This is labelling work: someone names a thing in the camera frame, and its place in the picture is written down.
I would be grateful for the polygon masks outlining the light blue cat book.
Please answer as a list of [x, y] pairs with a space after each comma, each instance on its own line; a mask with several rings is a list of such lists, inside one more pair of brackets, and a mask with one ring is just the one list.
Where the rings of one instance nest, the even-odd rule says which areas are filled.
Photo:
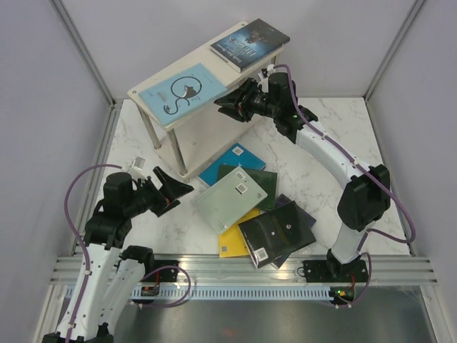
[[159, 123], [168, 126], [226, 91], [203, 64], [196, 64], [141, 91], [139, 96]]

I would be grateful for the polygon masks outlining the yellow book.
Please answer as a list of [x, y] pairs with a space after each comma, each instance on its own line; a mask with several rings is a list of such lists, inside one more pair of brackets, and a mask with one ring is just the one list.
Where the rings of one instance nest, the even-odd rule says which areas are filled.
[[249, 255], [239, 224], [253, 219], [260, 214], [261, 211], [259, 209], [252, 209], [229, 227], [223, 234], [219, 235], [220, 258], [247, 257]]

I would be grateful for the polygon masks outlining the bright blue book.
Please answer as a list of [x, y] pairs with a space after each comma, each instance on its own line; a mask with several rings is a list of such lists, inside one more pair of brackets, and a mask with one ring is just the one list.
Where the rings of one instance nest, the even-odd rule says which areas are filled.
[[241, 166], [249, 169], [262, 170], [265, 168], [266, 163], [247, 148], [236, 143], [218, 159], [210, 163], [209, 166], [199, 174], [199, 179], [205, 185], [209, 187], [213, 186], [218, 180], [218, 172], [221, 165]]

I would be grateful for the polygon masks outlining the pale green book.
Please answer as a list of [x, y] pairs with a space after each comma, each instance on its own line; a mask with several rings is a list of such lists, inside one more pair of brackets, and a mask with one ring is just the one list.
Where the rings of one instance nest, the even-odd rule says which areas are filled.
[[196, 197], [193, 204], [201, 218], [217, 234], [222, 234], [267, 196], [247, 171], [238, 166]]

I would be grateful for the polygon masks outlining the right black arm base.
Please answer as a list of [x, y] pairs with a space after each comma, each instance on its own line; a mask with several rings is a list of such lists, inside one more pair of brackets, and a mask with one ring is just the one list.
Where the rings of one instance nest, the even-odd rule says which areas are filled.
[[308, 283], [352, 283], [368, 281], [368, 267], [361, 259], [349, 264], [317, 259], [303, 261], [303, 276]]

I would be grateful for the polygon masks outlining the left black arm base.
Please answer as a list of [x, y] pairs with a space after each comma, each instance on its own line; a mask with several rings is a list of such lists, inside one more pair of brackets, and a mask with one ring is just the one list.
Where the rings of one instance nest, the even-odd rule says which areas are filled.
[[[147, 272], [152, 272], [155, 269], [159, 269], [164, 266], [178, 266], [179, 261], [172, 259], [156, 259], [154, 264], [151, 267], [146, 269]], [[142, 279], [143, 282], [149, 282], [154, 284], [160, 284], [162, 282], [175, 282], [177, 280], [177, 275], [179, 271], [177, 269], [167, 268], [162, 269], [161, 271], [152, 274], [149, 277], [144, 277]]]

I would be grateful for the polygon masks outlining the dark blue Wuthering Heights book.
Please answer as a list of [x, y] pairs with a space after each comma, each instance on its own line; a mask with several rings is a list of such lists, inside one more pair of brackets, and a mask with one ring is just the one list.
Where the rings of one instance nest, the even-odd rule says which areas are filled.
[[212, 43], [210, 50], [237, 72], [242, 72], [289, 42], [289, 36], [256, 19]]

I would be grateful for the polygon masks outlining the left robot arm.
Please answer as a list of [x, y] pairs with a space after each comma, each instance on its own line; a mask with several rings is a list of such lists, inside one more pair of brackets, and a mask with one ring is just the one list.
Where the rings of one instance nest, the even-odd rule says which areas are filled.
[[83, 235], [77, 240], [83, 259], [74, 293], [55, 332], [43, 342], [112, 342], [119, 317], [139, 282], [149, 282], [159, 269], [148, 247], [124, 246], [132, 220], [151, 212], [157, 217], [180, 204], [194, 188], [160, 167], [153, 173], [159, 184], [134, 166], [107, 176], [103, 197], [96, 204]]

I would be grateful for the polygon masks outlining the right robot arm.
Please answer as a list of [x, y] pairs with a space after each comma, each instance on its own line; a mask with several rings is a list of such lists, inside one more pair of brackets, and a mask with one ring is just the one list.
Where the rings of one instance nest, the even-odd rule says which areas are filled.
[[363, 236], [389, 209], [391, 200], [383, 191], [390, 186], [387, 168], [358, 163], [327, 135], [317, 116], [298, 104], [295, 84], [285, 72], [267, 78], [268, 89], [248, 78], [239, 88], [214, 101], [219, 112], [239, 122], [254, 115], [271, 118], [277, 131], [306, 150], [335, 178], [343, 190], [337, 206], [341, 220], [336, 242], [327, 253], [326, 273], [340, 282], [352, 272]]

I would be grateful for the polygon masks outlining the aluminium front rail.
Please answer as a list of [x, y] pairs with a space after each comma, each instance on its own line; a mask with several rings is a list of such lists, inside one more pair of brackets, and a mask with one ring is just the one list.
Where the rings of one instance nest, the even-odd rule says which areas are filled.
[[[157, 254], [157, 259], [177, 260], [197, 284], [289, 285], [303, 282], [296, 273], [304, 260], [322, 255], [291, 255], [280, 269], [267, 265], [256, 269], [249, 257], [221, 259], [217, 254]], [[427, 257], [375, 255], [371, 257], [370, 284], [377, 286], [426, 286], [438, 284]]]

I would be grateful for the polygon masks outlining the dark green book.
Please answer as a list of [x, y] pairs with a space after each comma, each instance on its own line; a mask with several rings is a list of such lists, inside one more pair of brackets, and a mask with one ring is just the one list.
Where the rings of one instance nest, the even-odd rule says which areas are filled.
[[267, 193], [267, 197], [263, 199], [259, 204], [248, 209], [248, 205], [242, 204], [237, 205], [234, 197], [230, 195], [222, 195], [219, 192], [219, 195], [213, 196], [214, 207], [218, 211], [228, 211], [234, 210], [235, 212], [243, 212], [246, 214], [251, 209], [260, 209], [260, 210], [272, 210], [275, 206], [276, 198], [276, 188], [277, 188], [277, 173], [264, 170], [249, 169], [243, 167], [243, 170]]

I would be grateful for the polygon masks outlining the white two-tier shelf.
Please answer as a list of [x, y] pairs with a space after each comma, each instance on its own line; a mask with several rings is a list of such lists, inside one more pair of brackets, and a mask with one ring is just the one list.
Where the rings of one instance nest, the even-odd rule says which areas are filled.
[[252, 123], [220, 114], [214, 100], [240, 86], [283, 46], [237, 71], [211, 50], [208, 41], [129, 90], [159, 157], [184, 181], [198, 176]]

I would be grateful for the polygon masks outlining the black book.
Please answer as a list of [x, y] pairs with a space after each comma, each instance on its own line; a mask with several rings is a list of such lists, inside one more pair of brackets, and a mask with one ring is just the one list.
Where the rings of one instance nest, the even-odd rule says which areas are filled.
[[308, 246], [311, 235], [298, 207], [291, 201], [239, 224], [255, 268]]

